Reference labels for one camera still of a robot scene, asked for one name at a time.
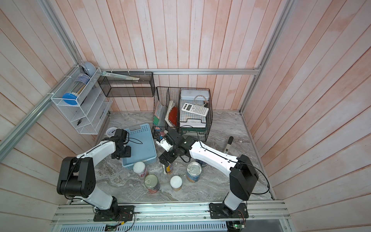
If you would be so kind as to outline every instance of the calculator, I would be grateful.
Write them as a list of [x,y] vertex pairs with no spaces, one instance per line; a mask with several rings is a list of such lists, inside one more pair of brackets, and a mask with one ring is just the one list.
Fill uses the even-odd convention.
[[209,109],[206,107],[199,106],[199,105],[193,105],[189,103],[185,103],[182,107],[182,110],[185,112],[197,114],[197,115],[204,116],[204,117],[206,117],[207,112],[209,111]]

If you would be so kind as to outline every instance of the blue lid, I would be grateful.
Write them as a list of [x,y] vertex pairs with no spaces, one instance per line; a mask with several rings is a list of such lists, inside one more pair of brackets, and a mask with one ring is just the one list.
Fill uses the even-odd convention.
[[77,105],[77,101],[74,100],[66,100],[66,99],[77,99],[77,96],[72,93],[65,93],[63,94],[63,101],[69,105]]

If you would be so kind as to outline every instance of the wooden plank wall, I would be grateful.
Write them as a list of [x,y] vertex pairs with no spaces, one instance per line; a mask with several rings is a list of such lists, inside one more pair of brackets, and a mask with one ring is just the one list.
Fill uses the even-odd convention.
[[370,231],[371,1],[297,1],[244,118],[298,231]]
[[[0,140],[74,64],[37,1],[0,1]],[[2,231],[46,230],[66,203],[56,192],[62,159],[93,143],[50,107],[0,164]]]
[[[84,60],[115,68],[254,68],[287,0],[50,0]],[[213,108],[241,108],[253,76],[156,75],[156,86],[210,88]],[[116,111],[153,110],[115,98]]]

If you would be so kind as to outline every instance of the black wire basket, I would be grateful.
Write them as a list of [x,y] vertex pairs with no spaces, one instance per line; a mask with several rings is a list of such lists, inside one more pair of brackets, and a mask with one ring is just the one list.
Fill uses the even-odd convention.
[[152,72],[112,72],[139,77],[138,81],[127,81],[116,77],[101,76],[98,84],[106,97],[153,97],[155,82]]
[[[209,100],[206,102],[204,107],[209,108],[209,112],[206,115],[206,127],[205,128],[191,128],[191,127],[180,127],[180,105],[183,106],[185,102],[194,104],[193,101],[185,101],[180,99],[180,92],[183,89],[194,89],[194,90],[207,90],[209,92]],[[201,141],[206,141],[207,137],[210,132],[211,123],[213,122],[213,108],[211,103],[211,94],[210,89],[205,88],[178,88],[178,87],[156,87],[154,91],[154,111],[153,115],[155,115],[156,105],[158,102],[161,105],[168,107],[170,101],[173,100],[175,102],[175,106],[178,108],[178,115],[177,115],[177,125],[176,127],[171,127],[167,123],[164,127],[159,127],[156,124],[152,126],[152,136],[153,138],[157,138],[161,132],[167,130],[169,131],[171,128],[175,129],[179,134],[183,137],[193,136],[195,138],[199,138]]]

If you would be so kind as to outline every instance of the vent grille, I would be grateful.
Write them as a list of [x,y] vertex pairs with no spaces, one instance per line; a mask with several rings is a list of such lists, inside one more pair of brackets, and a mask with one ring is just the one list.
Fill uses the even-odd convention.
[[[126,231],[131,223],[119,226],[117,231]],[[59,232],[104,231],[105,224],[63,225]],[[187,232],[187,231],[227,231],[225,222],[168,222],[138,223],[130,231]]]

